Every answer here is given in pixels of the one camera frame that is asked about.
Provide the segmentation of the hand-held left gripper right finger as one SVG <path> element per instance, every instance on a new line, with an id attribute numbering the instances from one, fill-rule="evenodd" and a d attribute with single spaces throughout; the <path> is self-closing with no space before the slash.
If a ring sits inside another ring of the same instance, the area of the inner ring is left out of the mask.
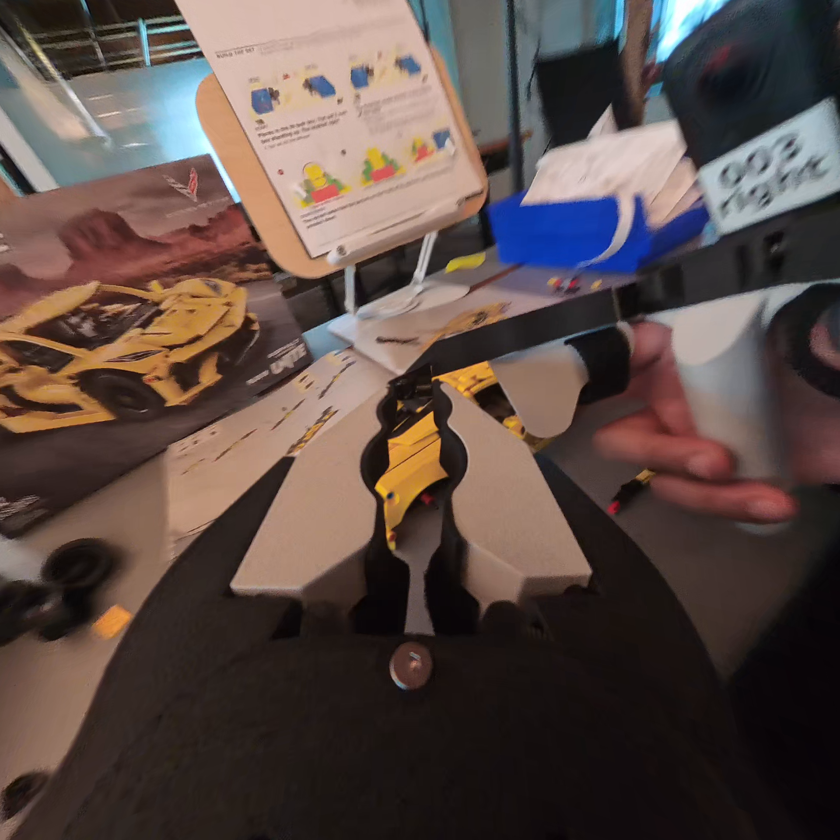
<path id="1" fill-rule="evenodd" d="M 592 567 L 531 449 L 452 385 L 433 383 L 448 485 L 440 542 L 425 572 L 435 634 L 474 634 L 507 603 L 585 589 Z"/>

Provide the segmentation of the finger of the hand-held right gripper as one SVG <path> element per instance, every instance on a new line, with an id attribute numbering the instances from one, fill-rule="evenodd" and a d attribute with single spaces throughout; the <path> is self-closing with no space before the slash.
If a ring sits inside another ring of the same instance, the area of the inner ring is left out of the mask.
<path id="1" fill-rule="evenodd" d="M 591 335 L 585 308 L 574 301 L 540 308 L 471 302 L 436 328 L 392 329 L 392 374 L 425 368 L 438 380 L 487 362 L 526 430 L 555 437 L 570 425 L 591 383 L 591 365 L 579 349 Z"/>

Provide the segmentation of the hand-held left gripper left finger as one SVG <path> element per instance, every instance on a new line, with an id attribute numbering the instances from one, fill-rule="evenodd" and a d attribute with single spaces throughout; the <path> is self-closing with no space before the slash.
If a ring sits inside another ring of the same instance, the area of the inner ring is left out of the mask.
<path id="1" fill-rule="evenodd" d="M 382 387 L 293 458 L 233 580 L 238 595 L 324 606 L 361 634 L 401 634 L 410 571 L 389 547 L 376 485 L 398 397 Z"/>

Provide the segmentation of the yellow toy brick car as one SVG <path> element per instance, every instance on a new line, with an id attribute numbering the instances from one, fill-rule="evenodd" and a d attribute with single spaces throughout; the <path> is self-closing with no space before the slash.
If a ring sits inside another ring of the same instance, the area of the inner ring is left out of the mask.
<path id="1" fill-rule="evenodd" d="M 501 390 L 489 363 L 481 362 L 438 378 L 539 452 L 551 438 L 531 435 Z M 384 501 L 385 532 L 390 550 L 396 548 L 396 530 L 416 501 L 434 505 L 432 489 L 448 477 L 439 463 L 440 436 L 434 420 L 433 399 L 427 403 L 398 403 L 395 426 L 388 441 L 389 466 L 376 485 Z"/>

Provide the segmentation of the person's right hand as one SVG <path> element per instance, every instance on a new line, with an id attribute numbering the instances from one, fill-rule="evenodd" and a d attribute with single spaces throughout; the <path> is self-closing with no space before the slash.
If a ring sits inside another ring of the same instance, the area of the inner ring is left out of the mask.
<path id="1" fill-rule="evenodd" d="M 698 435 L 676 360 L 670 329 L 656 322 L 633 326 L 627 395 L 640 411 L 599 429 L 595 448 L 607 459 L 649 468 L 663 501 L 698 514 L 769 526 L 790 522 L 796 500 L 771 484 L 735 477 L 734 457 Z"/>

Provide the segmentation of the open building instruction booklet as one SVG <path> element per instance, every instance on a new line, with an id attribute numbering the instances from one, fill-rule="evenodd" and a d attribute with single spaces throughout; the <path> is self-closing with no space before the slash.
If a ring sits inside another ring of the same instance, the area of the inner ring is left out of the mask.
<path id="1" fill-rule="evenodd" d="M 471 302 L 512 301 L 522 308 L 583 300 L 587 295 L 560 295 L 544 286 L 541 275 L 510 274 L 456 301 L 428 309 L 419 306 L 393 318 L 339 318 L 305 333 L 318 359 L 288 383 L 241 411 L 168 447 L 165 453 L 168 522 L 174 553 L 183 550 L 281 457 L 295 457 L 330 422 L 338 421 L 373 395 L 392 374 L 392 329 L 433 329 L 450 312 Z M 343 341 L 349 350 L 318 350 Z"/>

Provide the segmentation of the red black connector pin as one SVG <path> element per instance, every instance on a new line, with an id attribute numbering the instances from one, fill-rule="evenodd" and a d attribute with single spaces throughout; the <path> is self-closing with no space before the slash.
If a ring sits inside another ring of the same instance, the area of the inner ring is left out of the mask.
<path id="1" fill-rule="evenodd" d="M 611 516 L 615 516 L 626 509 L 636 498 L 639 497 L 640 494 L 646 491 L 652 478 L 655 477 L 656 473 L 651 469 L 644 469 L 637 473 L 634 478 L 622 484 L 616 490 L 616 493 L 607 507 L 607 512 Z"/>

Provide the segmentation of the blue plastic bin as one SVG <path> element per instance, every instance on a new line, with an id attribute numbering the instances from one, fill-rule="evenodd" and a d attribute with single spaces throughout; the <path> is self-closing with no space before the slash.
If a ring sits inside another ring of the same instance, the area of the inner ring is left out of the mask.
<path id="1" fill-rule="evenodd" d="M 509 264 L 633 274 L 699 236 L 702 202 L 654 226 L 641 196 L 526 204 L 524 194 L 489 207 L 498 256 Z"/>

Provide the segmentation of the white printed paper bag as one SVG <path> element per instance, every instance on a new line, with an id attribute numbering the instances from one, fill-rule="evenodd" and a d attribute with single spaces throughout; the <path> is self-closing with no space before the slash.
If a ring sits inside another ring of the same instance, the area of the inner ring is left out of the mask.
<path id="1" fill-rule="evenodd" d="M 677 121 L 602 133 L 546 153 L 524 205 L 639 198 L 647 224 L 660 228 L 700 199 L 697 170 Z"/>

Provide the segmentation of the small yellow brick piece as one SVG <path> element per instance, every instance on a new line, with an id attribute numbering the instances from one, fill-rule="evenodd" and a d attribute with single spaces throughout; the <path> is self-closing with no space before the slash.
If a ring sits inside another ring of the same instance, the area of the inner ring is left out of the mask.
<path id="1" fill-rule="evenodd" d="M 103 641 L 118 637 L 133 619 L 132 613 L 125 607 L 115 604 L 107 609 L 91 625 L 93 635 Z"/>

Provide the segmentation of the black office chair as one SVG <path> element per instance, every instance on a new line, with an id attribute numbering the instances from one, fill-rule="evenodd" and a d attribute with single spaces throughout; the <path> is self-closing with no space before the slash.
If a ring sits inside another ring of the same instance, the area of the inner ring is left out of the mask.
<path id="1" fill-rule="evenodd" d="M 549 150 L 585 140 L 608 109 L 618 130 L 634 126 L 617 39 L 541 56 L 535 72 Z"/>

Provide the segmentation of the dark metal pole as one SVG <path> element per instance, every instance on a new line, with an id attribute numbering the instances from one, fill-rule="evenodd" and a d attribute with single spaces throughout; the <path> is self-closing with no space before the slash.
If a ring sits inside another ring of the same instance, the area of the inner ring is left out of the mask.
<path id="1" fill-rule="evenodd" d="M 524 189 L 517 3 L 505 1 L 508 82 L 508 160 L 514 193 Z"/>

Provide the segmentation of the toy car set box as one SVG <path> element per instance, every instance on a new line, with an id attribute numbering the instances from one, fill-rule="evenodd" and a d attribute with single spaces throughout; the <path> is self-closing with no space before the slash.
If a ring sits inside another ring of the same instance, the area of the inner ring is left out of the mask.
<path id="1" fill-rule="evenodd" d="M 18 199 L 1 229 L 4 536 L 312 362 L 208 155 Z"/>

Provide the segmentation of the printed instruction sheet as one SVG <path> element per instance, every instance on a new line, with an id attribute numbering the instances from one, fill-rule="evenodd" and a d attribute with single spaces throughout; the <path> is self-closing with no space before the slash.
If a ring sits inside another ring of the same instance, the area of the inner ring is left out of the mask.
<path id="1" fill-rule="evenodd" d="M 310 257 L 441 222 L 480 194 L 410 3 L 176 5 Z"/>

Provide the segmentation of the wooden post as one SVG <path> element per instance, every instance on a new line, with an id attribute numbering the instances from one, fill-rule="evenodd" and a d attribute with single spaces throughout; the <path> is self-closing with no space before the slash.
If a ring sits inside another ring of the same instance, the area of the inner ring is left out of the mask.
<path id="1" fill-rule="evenodd" d="M 654 17 L 654 1 L 625 1 L 621 29 L 620 58 L 626 92 L 626 114 L 631 128 L 644 121 L 647 98 L 656 75 L 656 64 L 649 59 Z"/>

